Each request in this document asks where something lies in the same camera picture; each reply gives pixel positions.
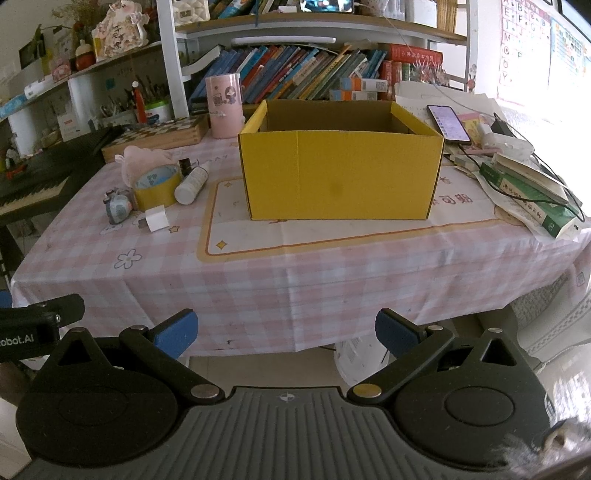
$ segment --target floor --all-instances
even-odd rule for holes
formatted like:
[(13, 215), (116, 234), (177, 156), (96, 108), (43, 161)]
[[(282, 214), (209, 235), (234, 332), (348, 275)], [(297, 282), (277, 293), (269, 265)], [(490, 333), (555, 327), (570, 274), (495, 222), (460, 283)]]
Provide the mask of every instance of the floor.
[(215, 383), (229, 394), (232, 387), (349, 387), (340, 377), (334, 352), (311, 348), (295, 353), (266, 353), (238, 356), (194, 356), (191, 370)]

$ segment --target pink checkered tablecloth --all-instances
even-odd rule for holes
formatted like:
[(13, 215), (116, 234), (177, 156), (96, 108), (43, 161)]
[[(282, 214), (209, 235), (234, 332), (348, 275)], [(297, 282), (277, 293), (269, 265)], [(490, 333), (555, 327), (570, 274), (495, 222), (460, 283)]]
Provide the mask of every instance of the pink checkered tablecloth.
[(299, 351), (368, 334), (382, 307), (418, 324), (504, 307), (554, 281), (591, 239), (538, 242), (453, 167), (429, 220), (253, 222), (236, 139), (172, 153), (212, 168), (192, 205), (167, 208), (170, 229), (140, 230), (137, 216), (109, 226), (102, 195), (123, 183), (108, 164), (19, 267), (15, 305), (79, 293), (80, 324), (96, 336), (192, 308), (188, 355)]

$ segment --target photo frame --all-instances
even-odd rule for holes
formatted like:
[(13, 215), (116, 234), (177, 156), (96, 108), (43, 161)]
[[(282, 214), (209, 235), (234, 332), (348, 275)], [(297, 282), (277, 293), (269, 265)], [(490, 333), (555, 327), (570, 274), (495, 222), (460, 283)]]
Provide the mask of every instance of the photo frame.
[(45, 55), (45, 39), (43, 34), (41, 34), (41, 39), (37, 42), (37, 48), (35, 50), (31, 49), (31, 42), (32, 40), (18, 51), (21, 70)]

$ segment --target green book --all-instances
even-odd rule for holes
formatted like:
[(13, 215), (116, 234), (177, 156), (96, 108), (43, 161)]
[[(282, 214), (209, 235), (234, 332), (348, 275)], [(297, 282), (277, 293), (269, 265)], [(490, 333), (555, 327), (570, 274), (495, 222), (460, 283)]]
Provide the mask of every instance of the green book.
[(340, 68), (349, 61), (351, 58), (350, 54), (346, 54), (343, 56), (342, 59), (339, 60), (338, 64), (335, 65), (331, 71), (327, 72), (324, 78), (318, 83), (316, 88), (310, 92), (308, 95), (308, 100), (318, 100), (320, 98), (320, 94), (324, 90), (324, 87), (327, 87), (327, 83), (331, 82), (332, 78), (335, 77), (335, 74), (340, 70)]
[[(484, 161), (480, 166), (480, 174), (509, 195), (524, 199), (555, 201), (524, 181), (516, 179), (508, 173), (500, 172), (487, 161)], [(578, 233), (579, 227), (575, 225), (577, 220), (575, 214), (563, 205), (514, 200), (554, 238), (564, 235), (571, 229), (575, 230), (573, 233)]]
[(320, 100), (323, 98), (328, 98), (328, 94), (329, 94), (329, 90), (330, 90), (331, 86), (335, 83), (336, 79), (339, 79), (342, 76), (344, 76), (343, 72), (346, 69), (348, 69), (349, 65), (351, 65), (355, 61), (355, 58), (357, 57), (358, 53), (359, 53), (359, 49), (355, 50), (353, 53), (350, 53), (346, 56), (346, 60), (342, 61), (337, 66), (337, 68), (334, 69), (333, 73), (331, 75), (329, 75), (327, 79), (325, 79), (321, 82), (322, 86), (317, 91), (317, 93), (314, 95), (312, 100)]
[(304, 91), (304, 89), (312, 82), (316, 76), (324, 70), (324, 68), (333, 61), (333, 57), (331, 55), (327, 55), (323, 60), (318, 62), (314, 69), (306, 76), (306, 78), (296, 87), (296, 89), (291, 92), (291, 94), (287, 98), (297, 98), (298, 95)]

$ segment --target yellow tape roll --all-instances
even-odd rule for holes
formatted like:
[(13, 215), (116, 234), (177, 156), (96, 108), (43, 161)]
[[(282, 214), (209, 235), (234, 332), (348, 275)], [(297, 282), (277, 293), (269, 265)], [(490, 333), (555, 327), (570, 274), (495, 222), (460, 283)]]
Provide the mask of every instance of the yellow tape roll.
[(174, 189), (179, 183), (181, 174), (177, 165), (162, 165), (144, 173), (134, 184), (138, 208), (145, 212), (158, 205), (168, 207), (176, 203)]

